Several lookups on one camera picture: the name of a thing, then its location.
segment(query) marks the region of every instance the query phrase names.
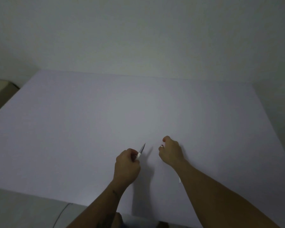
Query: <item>white table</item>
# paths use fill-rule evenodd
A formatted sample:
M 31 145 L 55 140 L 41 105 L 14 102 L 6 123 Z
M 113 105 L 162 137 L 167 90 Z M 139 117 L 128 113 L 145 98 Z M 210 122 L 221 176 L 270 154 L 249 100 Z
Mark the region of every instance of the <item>white table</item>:
M 285 227 L 285 153 L 250 84 L 40 71 L 0 110 L 0 188 L 89 205 L 146 142 L 118 211 L 201 227 L 158 157 L 165 135 Z

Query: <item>black cable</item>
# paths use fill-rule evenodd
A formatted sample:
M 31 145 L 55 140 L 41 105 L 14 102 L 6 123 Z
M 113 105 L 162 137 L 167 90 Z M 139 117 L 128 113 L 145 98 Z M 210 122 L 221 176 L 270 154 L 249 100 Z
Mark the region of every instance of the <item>black cable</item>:
M 56 225 L 58 219 L 60 218 L 60 215 L 62 214 L 62 212 L 66 209 L 66 207 L 67 207 L 69 204 L 72 204 L 72 203 L 68 203 L 68 204 L 64 207 L 64 209 L 60 212 L 58 218 L 56 219 L 56 221 L 55 221 L 55 223 L 54 223 L 54 225 L 53 225 L 53 228 L 55 227 L 55 225 Z

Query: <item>person's left arm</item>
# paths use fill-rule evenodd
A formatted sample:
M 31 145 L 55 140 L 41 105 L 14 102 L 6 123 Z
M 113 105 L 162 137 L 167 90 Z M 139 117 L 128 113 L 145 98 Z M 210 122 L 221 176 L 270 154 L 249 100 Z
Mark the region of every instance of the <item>person's left arm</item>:
M 67 228 L 111 227 L 122 194 L 140 172 L 139 161 L 133 161 L 137 154 L 136 150 L 127 149 L 116 158 L 111 183 Z

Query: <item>person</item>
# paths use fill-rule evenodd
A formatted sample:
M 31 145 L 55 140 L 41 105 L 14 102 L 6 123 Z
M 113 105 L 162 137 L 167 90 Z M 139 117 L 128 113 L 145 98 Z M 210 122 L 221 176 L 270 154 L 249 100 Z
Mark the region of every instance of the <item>person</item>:
M 159 147 L 159 156 L 180 177 L 204 228 L 278 227 L 246 199 L 190 165 L 177 141 L 165 136 L 163 142 L 165 146 Z M 139 161 L 133 158 L 137 154 L 136 150 L 127 149 L 116 158 L 111 183 L 68 228 L 113 227 L 115 222 L 122 223 L 116 209 L 122 194 L 140 172 Z

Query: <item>tiled floor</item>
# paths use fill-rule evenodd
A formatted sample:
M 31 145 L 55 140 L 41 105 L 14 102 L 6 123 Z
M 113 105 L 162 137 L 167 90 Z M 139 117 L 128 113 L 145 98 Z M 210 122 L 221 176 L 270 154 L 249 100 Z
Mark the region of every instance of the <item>tiled floor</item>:
M 52 228 L 59 214 L 68 203 L 52 199 L 24 195 L 0 189 L 0 228 L 33 227 Z M 70 204 L 62 212 L 55 228 L 65 228 L 86 207 Z M 125 224 L 130 227 L 156 227 L 157 221 L 122 214 Z M 171 228 L 183 226 L 170 225 Z

